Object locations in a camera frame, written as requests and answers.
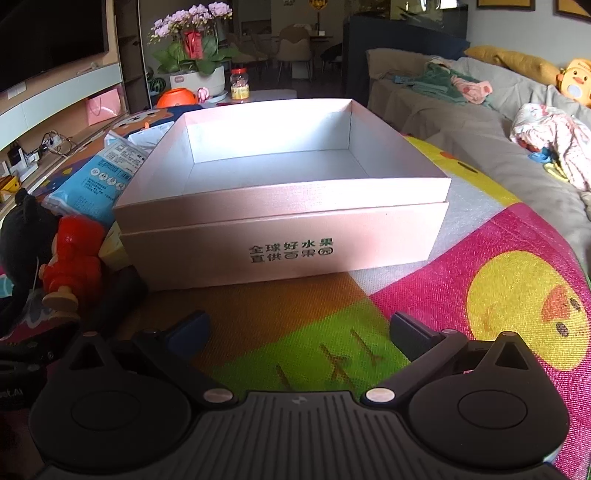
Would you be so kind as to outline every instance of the yellow cushion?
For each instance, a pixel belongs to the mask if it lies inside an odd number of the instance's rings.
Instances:
[[[497,56],[506,67],[524,77],[528,77],[544,85],[556,85],[558,67],[548,60],[527,55],[519,51],[500,51]]]
[[[504,48],[494,47],[492,45],[479,45],[477,47],[470,47],[464,53],[473,58],[491,65],[498,65],[504,67],[505,64],[498,56],[499,52],[506,51]]]

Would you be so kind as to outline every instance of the cloth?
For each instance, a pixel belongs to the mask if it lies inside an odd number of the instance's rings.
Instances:
[[[406,78],[396,76],[393,81],[407,85],[421,95],[438,98],[450,103],[457,103],[459,105],[464,105],[468,102],[483,103],[484,98],[482,98],[481,102],[476,101],[479,99],[479,95],[474,92],[475,88],[473,87],[473,85],[477,85],[480,82],[475,78],[452,70],[448,65],[450,63],[445,59],[431,59],[425,64],[425,71],[419,77]],[[463,89],[467,89],[468,91],[465,93],[461,92],[454,85],[452,81],[454,78],[456,82],[468,82],[463,84]]]
[[[489,82],[469,82],[457,75],[452,75],[452,85],[466,100],[477,105],[483,103],[486,97],[492,93],[492,86]]]
[[[519,109],[509,136],[511,141],[556,152],[569,182],[591,191],[591,130],[578,119],[547,105],[526,103]]]

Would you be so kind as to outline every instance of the sofa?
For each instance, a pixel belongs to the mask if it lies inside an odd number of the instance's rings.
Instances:
[[[591,128],[591,109],[561,95],[554,86],[534,82],[503,67],[468,57],[450,60],[454,70],[481,81],[493,93],[489,106],[456,105],[421,95],[392,78],[418,76],[431,59],[391,48],[368,50],[371,83],[368,108],[399,132],[451,153],[503,185],[550,223],[571,245],[585,271],[591,262],[591,221],[580,192],[555,179],[511,142],[515,114],[524,103],[544,103],[574,115]]]

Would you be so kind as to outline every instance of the open box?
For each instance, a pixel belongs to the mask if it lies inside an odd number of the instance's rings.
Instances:
[[[115,206],[153,290],[426,260],[451,180],[349,99],[185,113]]]

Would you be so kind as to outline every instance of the picture frame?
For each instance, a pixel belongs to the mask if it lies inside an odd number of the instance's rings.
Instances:
[[[554,14],[584,22],[591,22],[591,15],[586,13],[574,0],[554,0]]]
[[[535,10],[535,0],[477,0],[476,8],[533,12]]]

